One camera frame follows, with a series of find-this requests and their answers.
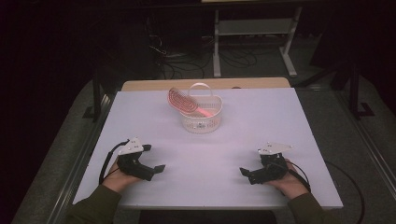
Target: brush head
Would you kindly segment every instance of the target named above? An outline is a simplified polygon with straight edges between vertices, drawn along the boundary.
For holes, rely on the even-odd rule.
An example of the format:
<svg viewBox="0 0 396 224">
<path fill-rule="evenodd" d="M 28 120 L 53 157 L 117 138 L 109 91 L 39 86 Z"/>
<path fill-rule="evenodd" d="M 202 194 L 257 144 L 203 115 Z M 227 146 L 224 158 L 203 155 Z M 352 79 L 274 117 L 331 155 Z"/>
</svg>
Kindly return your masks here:
<svg viewBox="0 0 396 224">
<path fill-rule="evenodd" d="M 169 90 L 168 102 L 169 105 L 186 114 L 193 113 L 198 108 L 198 104 L 194 98 L 175 87 Z"/>
</svg>

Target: gray floor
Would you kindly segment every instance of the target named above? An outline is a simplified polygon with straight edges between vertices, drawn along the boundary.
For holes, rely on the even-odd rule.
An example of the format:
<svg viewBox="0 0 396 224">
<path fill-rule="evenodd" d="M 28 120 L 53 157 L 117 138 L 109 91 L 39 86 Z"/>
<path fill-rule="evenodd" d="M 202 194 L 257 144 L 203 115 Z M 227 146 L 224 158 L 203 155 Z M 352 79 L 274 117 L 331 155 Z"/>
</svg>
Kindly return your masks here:
<svg viewBox="0 0 396 224">
<path fill-rule="evenodd" d="M 296 37 L 290 50 L 298 76 L 289 78 L 281 61 L 277 45 L 282 38 L 268 36 L 265 42 L 250 47 L 228 49 L 235 46 L 228 42 L 222 46 L 222 77 L 287 77 L 291 84 L 313 76 L 320 68 L 309 66 L 317 37 Z M 211 54 L 190 61 L 189 57 L 177 57 L 168 62 L 176 69 L 175 77 L 212 77 Z M 166 77 L 173 74 L 165 66 Z M 325 77 L 309 88 L 297 93 L 308 122 L 325 161 L 341 167 L 356 181 L 365 201 L 362 223 L 393 223 L 396 219 L 395 192 L 392 171 L 396 171 L 396 118 L 382 103 L 375 88 L 361 78 L 360 102 L 368 103 L 375 116 L 360 121 L 352 118 L 347 110 L 348 89 L 332 91 L 331 76 Z M 111 103 L 104 101 L 104 110 Z M 81 90 L 58 132 L 49 154 L 44 160 L 34 183 L 30 187 L 13 223 L 63 223 L 64 212 L 70 205 L 89 160 L 101 122 L 84 119 L 87 107 L 92 106 L 92 84 Z M 361 198 L 345 174 L 328 164 L 344 208 L 333 210 L 344 223 L 356 223 L 361 214 Z M 139 211 L 119 209 L 115 223 L 137 223 Z M 293 223 L 288 209 L 276 211 L 278 223 Z"/>
</svg>

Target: white plastic basket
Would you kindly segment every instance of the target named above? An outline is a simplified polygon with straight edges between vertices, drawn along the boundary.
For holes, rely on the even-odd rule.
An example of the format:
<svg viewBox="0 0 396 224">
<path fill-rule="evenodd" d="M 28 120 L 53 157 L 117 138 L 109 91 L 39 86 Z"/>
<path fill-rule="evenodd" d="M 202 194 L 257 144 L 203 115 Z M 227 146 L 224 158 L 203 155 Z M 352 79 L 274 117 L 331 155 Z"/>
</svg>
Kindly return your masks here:
<svg viewBox="0 0 396 224">
<path fill-rule="evenodd" d="M 197 86 L 204 86 L 210 90 L 210 95 L 190 95 L 190 90 Z M 222 100 L 219 96 L 213 95 L 212 89 L 205 83 L 195 83 L 190 86 L 188 95 L 193 97 L 198 106 L 210 113 L 212 116 L 206 117 L 199 112 L 191 114 L 181 113 L 183 127 L 190 133 L 211 133 L 215 131 L 221 122 Z"/>
</svg>

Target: white tabletop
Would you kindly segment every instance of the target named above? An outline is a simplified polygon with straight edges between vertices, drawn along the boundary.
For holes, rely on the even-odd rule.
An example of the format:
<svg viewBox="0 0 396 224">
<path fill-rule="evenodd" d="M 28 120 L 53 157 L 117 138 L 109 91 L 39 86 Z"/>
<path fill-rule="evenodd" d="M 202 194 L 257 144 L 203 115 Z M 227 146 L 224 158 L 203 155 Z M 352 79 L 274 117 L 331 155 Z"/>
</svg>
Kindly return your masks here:
<svg viewBox="0 0 396 224">
<path fill-rule="evenodd" d="M 213 90 L 223 100 L 222 121 L 213 133 L 187 132 L 167 91 L 118 92 L 74 203 L 98 185 L 107 152 L 138 137 L 151 144 L 140 162 L 165 164 L 151 181 L 123 192 L 120 206 L 163 209 L 275 209 L 287 199 L 271 186 L 250 185 L 239 167 L 262 168 L 257 149 L 266 142 L 292 145 L 283 153 L 304 169 L 312 193 L 324 208 L 342 202 L 318 150 L 296 92 L 292 88 Z M 115 151 L 112 161 L 117 157 Z"/>
</svg>

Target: olive green sleeve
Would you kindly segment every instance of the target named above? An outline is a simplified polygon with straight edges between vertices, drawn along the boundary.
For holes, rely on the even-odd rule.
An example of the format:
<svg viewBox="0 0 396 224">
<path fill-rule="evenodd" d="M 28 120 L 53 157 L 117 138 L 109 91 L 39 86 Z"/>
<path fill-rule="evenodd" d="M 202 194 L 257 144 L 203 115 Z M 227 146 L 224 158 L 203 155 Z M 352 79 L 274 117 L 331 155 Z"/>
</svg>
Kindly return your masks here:
<svg viewBox="0 0 396 224">
<path fill-rule="evenodd" d="M 117 192 L 99 185 L 90 197 L 70 208 L 66 215 L 66 224 L 111 223 L 120 198 Z"/>
<path fill-rule="evenodd" d="M 300 195 L 288 204 L 298 224 L 341 223 L 330 212 L 324 211 L 311 193 Z"/>
</svg>

